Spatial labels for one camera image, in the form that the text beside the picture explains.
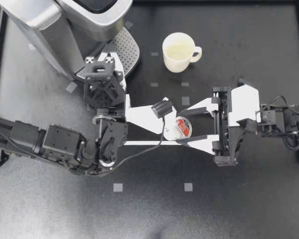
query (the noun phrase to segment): white mug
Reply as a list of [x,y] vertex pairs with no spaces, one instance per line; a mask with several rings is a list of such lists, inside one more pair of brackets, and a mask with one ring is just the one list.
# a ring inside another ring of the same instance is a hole
[[182,72],[189,63],[197,62],[201,55],[201,48],[195,46],[194,40],[185,33],[172,33],[163,42],[164,63],[171,72]]

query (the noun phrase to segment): black table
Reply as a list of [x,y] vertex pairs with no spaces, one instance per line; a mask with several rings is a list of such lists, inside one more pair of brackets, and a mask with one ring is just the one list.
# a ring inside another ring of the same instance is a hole
[[[299,104],[299,27],[292,4],[142,3],[126,20],[142,54],[127,79],[133,106],[167,96],[181,110],[181,97],[194,104],[211,96],[212,87],[233,87],[239,78],[259,89],[262,102],[284,95]],[[163,39],[176,31],[204,48],[202,59],[180,74],[168,72],[161,56]],[[83,90],[70,94],[68,84],[9,21],[0,117],[42,128],[61,124],[94,138]],[[193,123],[196,134],[212,132],[212,121]],[[129,140],[157,138],[130,127]],[[141,149],[126,146],[120,155]],[[123,183],[123,192],[113,192],[113,183]],[[184,183],[193,191],[185,192]],[[1,238],[299,239],[299,154],[280,139],[247,135],[236,167],[217,167],[198,150],[162,146],[101,179],[11,157],[0,168]]]

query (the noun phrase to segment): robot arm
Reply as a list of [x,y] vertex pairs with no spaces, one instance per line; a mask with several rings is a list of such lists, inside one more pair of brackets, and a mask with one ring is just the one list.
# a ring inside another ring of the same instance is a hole
[[[261,131],[264,137],[281,137],[291,150],[299,149],[299,106],[261,105],[257,89],[213,88],[213,95],[177,113],[164,98],[155,105],[131,108],[126,82],[118,58],[101,55],[86,62],[84,100],[95,111],[92,118],[97,137],[87,140],[82,134],[57,125],[47,130],[0,118],[0,149],[6,154],[30,156],[67,168],[77,175],[104,176],[122,163],[159,145],[183,145],[214,156],[218,166],[236,165],[243,135]],[[214,134],[179,138],[173,133],[176,117],[208,115],[214,119]],[[128,122],[156,134],[160,141],[126,141]],[[122,145],[155,145],[118,160]]]

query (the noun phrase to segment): wire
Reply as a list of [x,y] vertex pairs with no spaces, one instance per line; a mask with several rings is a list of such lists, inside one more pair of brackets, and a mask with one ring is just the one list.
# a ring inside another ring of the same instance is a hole
[[103,176],[105,176],[105,175],[108,175],[108,174],[112,173],[112,172],[115,171],[118,167],[120,167],[122,164],[126,163],[126,162],[129,161],[130,159],[135,158],[135,157],[138,157],[138,156],[140,156],[140,155],[142,155],[142,154],[144,154],[144,153],[150,152],[150,151],[152,151],[152,150],[154,150],[154,149],[157,149],[157,148],[161,145],[161,143],[163,142],[163,140],[164,140],[165,118],[163,117],[162,119],[163,119],[163,129],[162,129],[162,132],[161,132],[161,135],[160,135],[159,143],[158,143],[157,145],[155,145],[154,147],[145,149],[145,150],[143,150],[143,151],[141,151],[141,152],[138,152],[138,153],[136,153],[136,154],[133,154],[133,155],[131,155],[131,156],[126,157],[126,158],[123,159],[121,162],[119,162],[118,165],[117,165],[115,168],[113,168],[111,171],[107,171],[107,172],[103,172],[103,173],[98,173],[98,174],[95,174],[95,175],[93,175],[93,174],[89,174],[89,175],[90,175],[90,176],[103,177]]
[[[276,129],[279,133],[282,133],[282,130],[279,127],[276,127]],[[289,149],[291,151],[299,150],[299,132],[290,132],[290,133],[282,134],[281,137],[282,137],[283,142],[284,142],[285,146],[287,147],[287,149]],[[290,141],[288,140],[288,138],[290,138],[290,137],[296,137],[296,140],[297,140],[296,145],[290,144]]]
[[58,163],[58,162],[55,162],[55,161],[53,161],[53,160],[50,160],[50,159],[41,157],[41,156],[39,156],[39,155],[36,155],[35,153],[31,153],[31,152],[29,152],[29,151],[26,151],[26,150],[20,148],[19,146],[16,145],[16,143],[15,143],[12,139],[10,139],[8,136],[6,136],[6,135],[5,135],[4,133],[2,133],[2,132],[0,132],[0,136],[1,136],[2,138],[4,138],[9,144],[11,144],[11,146],[12,146],[13,148],[15,148],[16,150],[18,150],[18,151],[20,151],[20,152],[22,152],[22,153],[24,153],[24,154],[26,154],[26,155],[30,155],[30,156],[32,156],[32,157],[34,157],[34,158],[37,158],[37,159],[40,159],[40,160],[42,160],[42,161],[44,161],[44,162],[47,162],[47,163],[50,163],[50,164],[53,164],[53,165],[58,165],[58,166],[62,166],[62,167],[63,167],[63,165],[60,164],[60,163]]
[[281,96],[281,95],[274,97],[268,104],[265,105],[264,108],[262,108],[262,109],[259,110],[258,112],[263,112],[263,111],[265,111],[269,106],[273,106],[273,107],[275,107],[274,105],[272,105],[272,103],[275,102],[275,101],[276,101],[277,99],[279,99],[279,98],[283,99],[283,101],[285,102],[285,105],[282,106],[282,107],[287,107],[290,111],[292,111],[293,113],[299,115],[299,112],[297,112],[297,111],[295,111],[293,108],[291,108],[291,107],[288,105],[286,98],[285,98],[284,96]]

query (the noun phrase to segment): mug handle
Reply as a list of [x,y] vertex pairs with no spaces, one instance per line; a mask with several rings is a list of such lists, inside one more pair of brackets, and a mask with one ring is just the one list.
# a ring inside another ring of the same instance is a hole
[[195,46],[193,54],[195,54],[195,53],[197,53],[197,55],[191,57],[191,59],[190,59],[191,63],[197,62],[201,58],[201,55],[202,55],[201,47]]

